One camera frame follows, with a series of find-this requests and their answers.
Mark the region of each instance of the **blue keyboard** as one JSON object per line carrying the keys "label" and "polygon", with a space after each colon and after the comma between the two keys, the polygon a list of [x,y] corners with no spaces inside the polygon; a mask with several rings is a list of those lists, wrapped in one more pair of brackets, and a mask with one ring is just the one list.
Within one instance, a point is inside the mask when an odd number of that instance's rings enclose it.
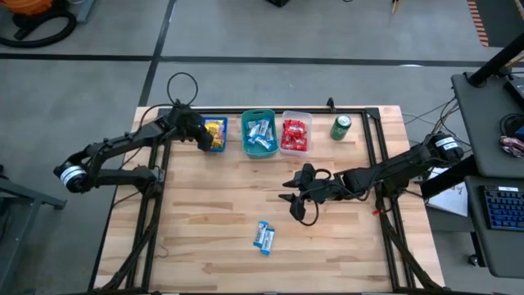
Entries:
{"label": "blue keyboard", "polygon": [[488,228],[524,231],[524,188],[482,188]]}

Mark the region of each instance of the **blue wrapper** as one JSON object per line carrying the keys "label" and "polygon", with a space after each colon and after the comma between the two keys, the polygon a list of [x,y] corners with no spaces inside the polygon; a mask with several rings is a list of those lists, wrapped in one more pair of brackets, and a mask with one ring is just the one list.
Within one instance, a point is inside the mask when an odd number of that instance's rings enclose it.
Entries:
{"label": "blue wrapper", "polygon": [[265,231],[266,229],[268,228],[269,226],[269,223],[267,223],[266,221],[259,221],[259,228],[258,228],[258,231],[256,232],[256,237],[255,237],[255,241],[253,242],[253,246],[257,246],[257,247],[262,247],[262,243],[264,242],[264,237],[265,237]]}
{"label": "blue wrapper", "polygon": [[260,251],[264,255],[271,254],[271,245],[273,244],[273,238],[275,236],[275,229],[266,229],[265,230],[265,236],[264,236],[264,242],[262,243],[262,248]]}

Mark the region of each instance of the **black wheel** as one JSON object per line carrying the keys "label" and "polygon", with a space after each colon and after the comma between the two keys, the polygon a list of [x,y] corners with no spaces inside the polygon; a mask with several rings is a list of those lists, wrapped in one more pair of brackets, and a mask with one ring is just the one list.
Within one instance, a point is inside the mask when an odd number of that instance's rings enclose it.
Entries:
{"label": "black wheel", "polygon": [[478,257],[476,254],[471,255],[468,258],[468,263],[472,266],[478,266]]}

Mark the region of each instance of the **clear plastic container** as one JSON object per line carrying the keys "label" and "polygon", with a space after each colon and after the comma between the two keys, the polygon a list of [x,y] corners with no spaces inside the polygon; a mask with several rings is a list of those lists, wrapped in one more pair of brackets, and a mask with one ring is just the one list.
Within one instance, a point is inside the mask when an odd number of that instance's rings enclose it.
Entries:
{"label": "clear plastic container", "polygon": [[[286,155],[291,156],[298,156],[298,157],[305,157],[308,155],[309,151],[311,151],[311,148],[313,147],[313,143],[311,142],[311,129],[313,128],[313,116],[306,112],[301,111],[285,111],[282,114],[282,124],[285,120],[301,120],[305,124],[306,128],[306,134],[305,137],[308,139],[308,150],[306,152],[302,151],[294,151],[294,150],[288,150],[280,147],[280,152]],[[282,136],[284,136],[284,130],[282,129],[282,134],[280,136],[280,143],[282,142]]]}

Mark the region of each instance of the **wooden tabletop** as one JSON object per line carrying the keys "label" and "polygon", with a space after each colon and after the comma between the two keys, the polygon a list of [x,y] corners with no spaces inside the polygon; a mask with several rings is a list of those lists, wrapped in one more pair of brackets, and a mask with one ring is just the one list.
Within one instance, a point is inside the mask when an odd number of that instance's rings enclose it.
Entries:
{"label": "wooden tabletop", "polygon": [[[379,109],[387,151],[393,157],[409,148],[400,108]],[[137,109],[135,129],[145,110]],[[156,111],[150,111],[146,122],[155,116]],[[264,160],[251,160],[242,151],[240,116],[227,117],[228,144],[223,153],[204,153],[195,143],[172,144],[150,291],[390,291],[380,222],[372,215],[373,192],[366,202],[320,205],[320,217],[312,227],[296,222],[289,214],[289,203],[278,198],[280,193],[291,191],[282,183],[292,179],[305,162],[332,172],[369,166],[360,116],[351,116],[350,131],[336,142],[329,136],[335,115],[315,114],[314,146],[306,158],[277,153]],[[281,122],[277,115],[276,125]],[[380,157],[373,124],[371,129]],[[148,158],[149,151],[144,148],[126,168],[146,165]],[[419,191],[418,186],[410,188]],[[115,200],[134,191],[133,187],[120,187]],[[140,197],[136,196],[113,209],[95,287],[105,284],[129,254],[139,205]],[[406,194],[399,205],[411,252],[443,285],[422,199]],[[306,208],[306,220],[311,220],[314,208]],[[270,256],[260,254],[252,245],[259,220],[275,228]],[[405,282],[398,252],[396,260],[400,281]],[[138,269],[139,282],[142,270]]]}

